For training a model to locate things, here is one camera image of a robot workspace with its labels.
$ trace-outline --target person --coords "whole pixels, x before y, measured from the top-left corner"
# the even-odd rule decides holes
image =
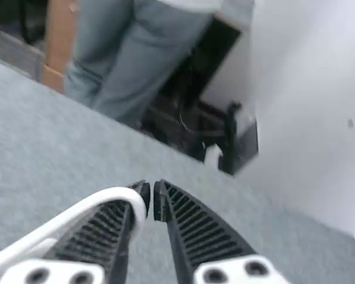
[[[221,0],[80,0],[65,94],[135,127]]]

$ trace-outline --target jeans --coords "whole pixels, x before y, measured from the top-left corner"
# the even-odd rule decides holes
[[[212,18],[158,0],[80,0],[79,6],[65,94],[132,127]]]

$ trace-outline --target white shirt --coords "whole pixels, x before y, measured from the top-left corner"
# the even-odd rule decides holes
[[[158,0],[188,12],[212,13],[221,9],[223,0]]]

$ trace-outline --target black chair leg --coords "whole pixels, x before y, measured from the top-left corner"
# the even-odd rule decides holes
[[[33,34],[30,35],[30,31],[27,26],[27,10],[25,0],[18,0],[18,11],[20,16],[21,36],[27,44],[32,44],[44,35],[45,25],[43,24],[41,27],[36,28],[32,31]]]

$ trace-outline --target wooden cabinet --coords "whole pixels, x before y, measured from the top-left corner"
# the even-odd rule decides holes
[[[63,74],[72,55],[78,0],[50,0],[42,83],[63,93]]]

